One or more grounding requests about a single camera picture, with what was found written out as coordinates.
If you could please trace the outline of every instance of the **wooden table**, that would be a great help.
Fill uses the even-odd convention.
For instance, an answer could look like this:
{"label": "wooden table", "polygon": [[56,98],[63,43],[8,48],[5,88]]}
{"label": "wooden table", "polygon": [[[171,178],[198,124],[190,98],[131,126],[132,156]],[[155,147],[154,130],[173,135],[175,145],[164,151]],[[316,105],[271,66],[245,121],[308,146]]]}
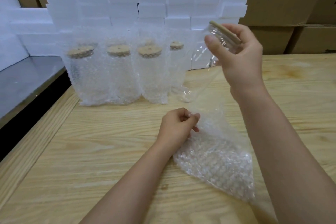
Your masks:
{"label": "wooden table", "polygon": [[[203,72],[188,72],[188,80]],[[335,54],[264,56],[263,75],[304,143],[336,180]],[[202,97],[209,103],[225,99],[228,121],[246,134],[221,73]],[[144,99],[128,106],[83,107],[78,102],[69,88],[0,164],[0,223],[78,223],[151,146],[161,117],[173,108],[188,107],[174,97],[168,105]],[[255,156],[253,165],[257,199],[250,206],[170,161],[145,223],[274,222]]]}

